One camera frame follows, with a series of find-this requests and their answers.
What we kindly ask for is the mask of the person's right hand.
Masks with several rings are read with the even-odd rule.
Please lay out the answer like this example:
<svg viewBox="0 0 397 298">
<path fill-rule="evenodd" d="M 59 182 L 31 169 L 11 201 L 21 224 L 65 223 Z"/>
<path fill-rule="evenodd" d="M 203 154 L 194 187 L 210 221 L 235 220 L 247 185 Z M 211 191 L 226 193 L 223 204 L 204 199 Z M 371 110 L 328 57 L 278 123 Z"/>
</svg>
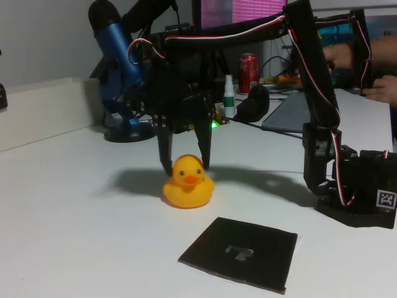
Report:
<svg viewBox="0 0 397 298">
<path fill-rule="evenodd" d="M 335 69 L 352 69 L 354 67 L 353 48 L 349 43 L 324 47 L 323 53 L 326 61 L 333 63 Z"/>
</svg>

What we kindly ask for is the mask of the person's left hand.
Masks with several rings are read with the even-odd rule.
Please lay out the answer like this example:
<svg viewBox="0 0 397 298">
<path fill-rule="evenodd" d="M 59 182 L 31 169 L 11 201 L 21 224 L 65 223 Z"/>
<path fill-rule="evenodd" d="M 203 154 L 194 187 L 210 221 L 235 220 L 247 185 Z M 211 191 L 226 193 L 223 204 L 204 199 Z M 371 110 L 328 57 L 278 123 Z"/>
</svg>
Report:
<svg viewBox="0 0 397 298">
<path fill-rule="evenodd" d="M 397 103 L 397 77 L 384 75 L 373 82 L 373 86 L 363 90 L 367 99 L 387 103 L 396 107 Z"/>
</svg>

